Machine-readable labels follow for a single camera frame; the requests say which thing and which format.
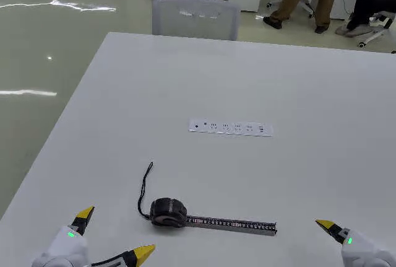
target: chair leg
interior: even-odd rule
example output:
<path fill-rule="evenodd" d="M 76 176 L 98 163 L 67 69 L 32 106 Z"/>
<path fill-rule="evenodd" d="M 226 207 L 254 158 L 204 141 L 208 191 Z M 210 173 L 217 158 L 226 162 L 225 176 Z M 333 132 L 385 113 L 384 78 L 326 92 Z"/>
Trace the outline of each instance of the chair leg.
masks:
<path fill-rule="evenodd" d="M 312 7 L 306 4 L 304 1 L 298 2 L 298 5 L 308 12 L 309 18 L 311 18 L 314 15 L 314 10 L 312 9 Z"/>
<path fill-rule="evenodd" d="M 386 32 L 385 29 L 380 30 L 379 32 L 376 32 L 374 35 L 371 35 L 370 37 L 368 37 L 367 39 L 365 39 L 365 41 L 363 41 L 364 45 L 366 46 L 367 43 L 373 41 L 374 39 L 380 37 L 381 35 L 383 35 Z"/>

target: chair backrest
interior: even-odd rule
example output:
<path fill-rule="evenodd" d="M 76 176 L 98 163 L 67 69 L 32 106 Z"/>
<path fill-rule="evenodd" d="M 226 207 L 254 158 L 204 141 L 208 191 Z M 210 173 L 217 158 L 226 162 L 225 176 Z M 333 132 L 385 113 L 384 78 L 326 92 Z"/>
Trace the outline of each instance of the chair backrest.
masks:
<path fill-rule="evenodd" d="M 154 0 L 153 35 L 233 40 L 240 8 L 221 0 Z"/>

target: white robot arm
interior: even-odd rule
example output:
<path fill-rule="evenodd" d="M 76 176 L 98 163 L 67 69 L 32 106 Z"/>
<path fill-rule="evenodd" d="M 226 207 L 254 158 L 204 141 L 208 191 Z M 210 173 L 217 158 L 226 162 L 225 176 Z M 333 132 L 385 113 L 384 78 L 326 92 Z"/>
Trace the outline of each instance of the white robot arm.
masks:
<path fill-rule="evenodd" d="M 362 234 L 334 222 L 316 222 L 336 241 L 342 244 L 341 256 L 345 267 L 396 267 L 395 257 L 387 250 L 378 249 Z"/>

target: power strip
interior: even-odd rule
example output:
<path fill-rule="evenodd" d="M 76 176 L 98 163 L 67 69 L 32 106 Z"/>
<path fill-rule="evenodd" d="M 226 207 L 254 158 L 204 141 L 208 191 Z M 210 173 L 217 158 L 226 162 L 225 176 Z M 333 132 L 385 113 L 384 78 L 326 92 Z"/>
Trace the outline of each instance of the power strip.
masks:
<path fill-rule="evenodd" d="M 191 119 L 188 130 L 199 133 L 233 134 L 245 136 L 272 137 L 271 125 L 264 123 L 227 123 L 212 120 Z"/>

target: glossy floor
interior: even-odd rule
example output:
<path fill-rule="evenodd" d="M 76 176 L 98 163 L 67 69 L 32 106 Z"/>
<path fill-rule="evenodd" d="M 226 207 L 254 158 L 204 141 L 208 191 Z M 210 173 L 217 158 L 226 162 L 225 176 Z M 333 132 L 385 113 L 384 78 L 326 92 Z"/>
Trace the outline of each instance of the glossy floor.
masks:
<path fill-rule="evenodd" d="M 152 0 L 0 0 L 0 216 L 105 35 L 151 33 L 151 5 Z M 256 15 L 242 15 L 241 41 L 359 49 L 356 39 L 332 31 L 316 35 L 302 11 L 280 31 Z M 340 24 L 334 22 L 332 30 Z M 383 36 L 366 49 L 389 52 L 395 45 Z"/>

